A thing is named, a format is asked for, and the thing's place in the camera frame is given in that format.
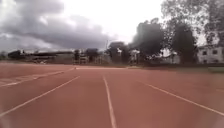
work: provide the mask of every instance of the tree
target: tree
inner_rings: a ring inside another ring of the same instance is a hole
[[[125,44],[124,42],[121,42],[121,41],[112,42],[109,45],[108,52],[110,54],[112,61],[114,62],[121,61],[121,57],[119,56],[119,50],[121,50],[121,54],[122,54],[122,50],[124,50],[124,47],[125,47]]]
[[[158,18],[154,18],[150,22],[140,23],[137,27],[137,35],[134,38],[133,46],[140,50],[140,55],[144,58],[146,56],[155,58],[161,54],[164,30],[158,20]]]
[[[166,0],[162,4],[164,17],[179,18],[190,23],[194,32],[205,32],[207,43],[216,35],[224,42],[223,0]]]
[[[175,27],[171,48],[179,55],[181,63],[196,62],[196,39],[188,24],[180,23]]]
[[[21,54],[20,50],[16,50],[16,51],[10,52],[8,54],[8,57],[11,58],[11,59],[15,59],[15,60],[24,59],[24,56]]]
[[[209,17],[205,25],[207,42],[211,44],[218,37],[219,43],[224,44],[224,1],[209,0],[208,5]]]
[[[89,61],[93,62],[94,58],[96,58],[99,53],[97,48],[89,48],[86,50],[86,55],[89,57]]]
[[[121,50],[121,60],[123,63],[127,63],[130,57],[130,53],[127,46],[120,48]]]
[[[75,50],[74,59],[75,60],[79,60],[79,57],[80,57],[80,51],[79,50]]]
[[[6,52],[4,52],[4,51],[0,52],[0,60],[6,59],[7,58],[6,56],[7,56]]]

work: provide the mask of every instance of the white cloud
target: white cloud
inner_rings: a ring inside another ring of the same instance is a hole
[[[78,14],[103,26],[104,31],[130,41],[138,23],[161,17],[163,0],[61,0],[64,15]]]

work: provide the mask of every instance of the cloudy sky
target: cloudy sky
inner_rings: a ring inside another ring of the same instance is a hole
[[[163,0],[0,0],[0,50],[100,48],[130,42]]]

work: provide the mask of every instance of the wall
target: wall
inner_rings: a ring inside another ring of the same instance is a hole
[[[199,63],[224,63],[223,47],[205,47],[198,51]]]

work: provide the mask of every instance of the running track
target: running track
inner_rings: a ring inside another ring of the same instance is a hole
[[[0,78],[0,128],[224,127],[222,75],[27,67],[45,70]]]

